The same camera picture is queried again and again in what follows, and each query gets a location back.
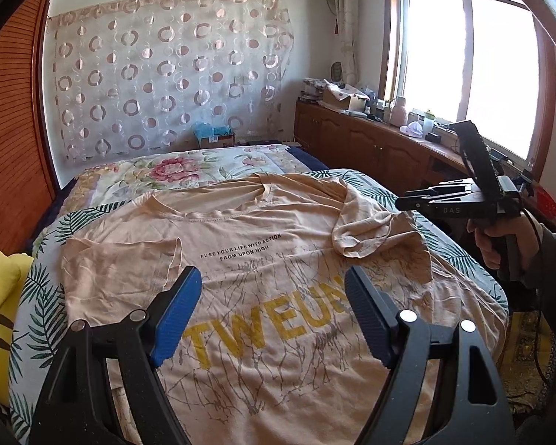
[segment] t-shirt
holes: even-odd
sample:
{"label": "t-shirt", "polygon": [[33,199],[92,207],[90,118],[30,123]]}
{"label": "t-shirt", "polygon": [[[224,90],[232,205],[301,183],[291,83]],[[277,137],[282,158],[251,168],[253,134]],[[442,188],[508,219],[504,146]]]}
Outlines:
{"label": "t-shirt", "polygon": [[[144,194],[68,240],[62,284],[69,320],[95,326],[146,308],[184,266],[198,267],[202,296],[159,369],[192,443],[343,445],[356,440],[388,374],[345,297],[354,264],[399,308],[448,326],[471,319],[500,353],[498,303],[428,252],[410,214],[335,178],[260,174]],[[429,364],[411,441],[435,382]],[[111,386],[127,406],[116,371]],[[136,440],[127,409],[120,416]]]}

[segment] bed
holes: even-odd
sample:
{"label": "bed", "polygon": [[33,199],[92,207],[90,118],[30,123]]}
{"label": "bed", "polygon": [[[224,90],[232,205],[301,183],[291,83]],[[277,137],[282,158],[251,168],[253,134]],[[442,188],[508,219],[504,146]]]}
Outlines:
{"label": "bed", "polygon": [[[338,177],[390,211],[396,210],[395,195],[365,174],[351,169],[326,169],[300,149],[292,150],[285,145],[156,155],[83,172],[58,218],[35,241],[37,258],[25,282],[16,316],[9,362],[9,394],[13,431],[21,443],[27,440],[37,397],[67,326],[64,295],[59,285],[59,247],[81,227],[152,189],[208,185],[255,172],[304,172],[317,178]],[[502,288],[471,256],[423,216],[416,214],[416,222],[431,251],[475,281],[508,312]]]}

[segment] window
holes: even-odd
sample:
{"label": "window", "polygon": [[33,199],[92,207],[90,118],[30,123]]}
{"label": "window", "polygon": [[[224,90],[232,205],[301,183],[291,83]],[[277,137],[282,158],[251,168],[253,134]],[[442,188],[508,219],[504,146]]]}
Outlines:
{"label": "window", "polygon": [[517,164],[535,160],[542,114],[553,120],[553,108],[541,105],[547,52],[531,12],[520,0],[392,2],[381,96],[402,95],[407,108],[430,109],[439,121],[472,120]]}

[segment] person's hand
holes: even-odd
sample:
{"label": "person's hand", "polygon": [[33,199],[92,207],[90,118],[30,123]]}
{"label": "person's hand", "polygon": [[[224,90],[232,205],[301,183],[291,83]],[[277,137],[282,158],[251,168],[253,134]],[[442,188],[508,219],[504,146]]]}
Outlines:
{"label": "person's hand", "polygon": [[[533,220],[537,235],[540,236],[541,239],[541,224],[538,223],[531,214],[529,214],[529,216]],[[529,269],[531,259],[540,249],[536,231],[531,227],[531,223],[523,213],[521,213],[519,217],[513,219],[500,218],[492,226],[484,230],[479,229],[472,220],[469,220],[467,222],[467,230],[469,233],[474,233],[476,245],[482,251],[484,262],[490,269],[499,269],[500,267],[500,254],[492,247],[491,237],[501,237],[508,234],[514,234],[517,237],[517,246],[519,247],[521,256],[521,267],[524,271]]]}

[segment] patterned curtain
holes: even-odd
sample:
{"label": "patterned curtain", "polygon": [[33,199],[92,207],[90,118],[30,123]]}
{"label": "patterned curtain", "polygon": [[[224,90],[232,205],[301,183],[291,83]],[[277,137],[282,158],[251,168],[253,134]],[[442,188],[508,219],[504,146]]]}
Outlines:
{"label": "patterned curtain", "polygon": [[344,81],[350,85],[358,82],[356,65],[356,40],[358,35],[358,0],[335,0],[338,18],[338,40],[342,52]]}
{"label": "patterned curtain", "polygon": [[281,0],[120,0],[50,19],[48,126],[69,161],[197,146],[191,127],[276,138],[294,44]]}

